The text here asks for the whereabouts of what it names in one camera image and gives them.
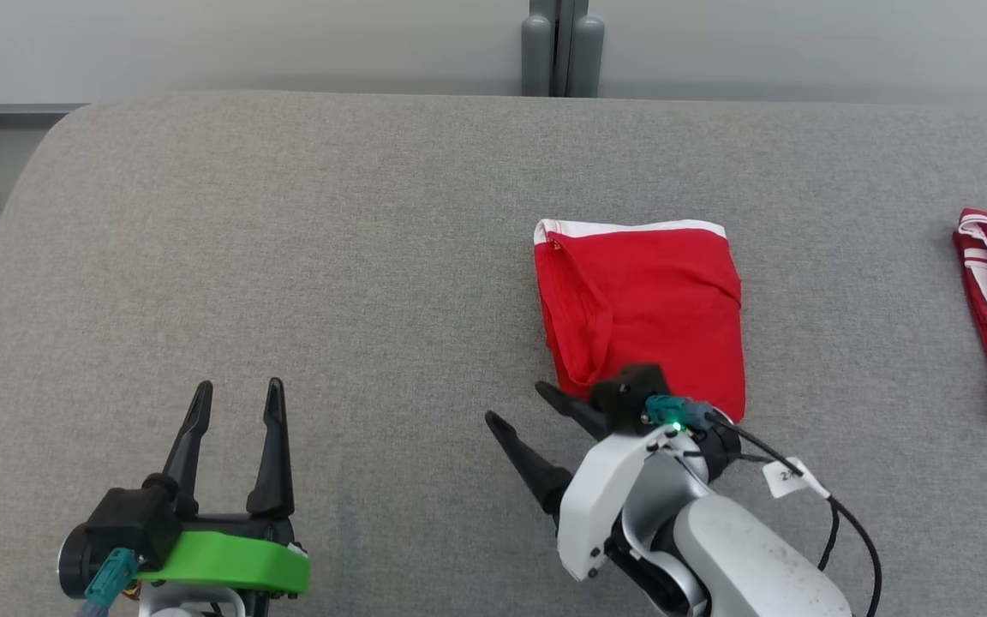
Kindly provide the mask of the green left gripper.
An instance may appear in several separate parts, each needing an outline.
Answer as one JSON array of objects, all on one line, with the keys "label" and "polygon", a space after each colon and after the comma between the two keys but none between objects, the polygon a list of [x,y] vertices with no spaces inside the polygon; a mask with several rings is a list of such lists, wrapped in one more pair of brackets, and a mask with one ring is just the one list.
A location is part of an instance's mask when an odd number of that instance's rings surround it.
[{"label": "green left gripper", "polygon": [[[194,492],[200,445],[211,418],[211,381],[195,389],[175,444],[164,465],[176,482],[177,516],[196,516]],[[211,518],[189,524],[161,567],[142,566],[138,579],[196,586],[226,587],[266,595],[304,595],[312,578],[309,555],[296,541],[289,517],[295,511],[284,383],[269,381],[263,410],[266,437],[257,481],[248,494],[252,518]]]}]

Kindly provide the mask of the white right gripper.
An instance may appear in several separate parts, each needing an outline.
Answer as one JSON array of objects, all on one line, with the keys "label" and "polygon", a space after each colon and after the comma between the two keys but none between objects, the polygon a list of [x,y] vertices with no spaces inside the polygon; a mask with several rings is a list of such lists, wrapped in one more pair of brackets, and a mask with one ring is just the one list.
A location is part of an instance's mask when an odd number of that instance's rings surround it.
[{"label": "white right gripper", "polygon": [[650,550],[648,542],[685,505],[709,494],[709,469],[697,442],[669,425],[646,436],[608,437],[607,419],[595,407],[546,381],[537,381],[534,389],[557,414],[602,440],[573,476],[521,441],[504,417],[485,413],[490,433],[541,510],[559,516],[557,549],[565,570],[576,581],[591,578],[607,561],[604,542],[622,531],[634,561],[657,566],[675,583],[696,582],[688,566]]}]

